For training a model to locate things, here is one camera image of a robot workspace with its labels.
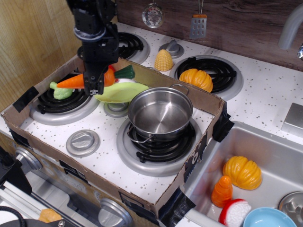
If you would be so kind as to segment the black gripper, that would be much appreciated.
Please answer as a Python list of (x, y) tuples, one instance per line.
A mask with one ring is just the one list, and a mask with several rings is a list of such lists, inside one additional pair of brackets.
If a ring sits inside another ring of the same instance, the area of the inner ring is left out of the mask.
[(110, 64), (118, 61), (119, 35), (117, 25), (108, 23), (96, 34), (89, 34), (74, 28), (74, 33), (81, 40), (82, 46), (77, 56), (84, 62), (84, 90), (86, 95), (104, 93), (104, 73)]

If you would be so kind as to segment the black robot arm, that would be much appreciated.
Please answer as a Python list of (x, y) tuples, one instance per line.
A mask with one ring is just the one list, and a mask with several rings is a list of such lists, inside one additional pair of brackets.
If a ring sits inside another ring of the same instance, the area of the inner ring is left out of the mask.
[(109, 65), (118, 61), (119, 35), (116, 3), (111, 0), (68, 0), (67, 5), (74, 17), (74, 34), (81, 40), (77, 51), (85, 66), (84, 90), (87, 95), (104, 92), (104, 74)]

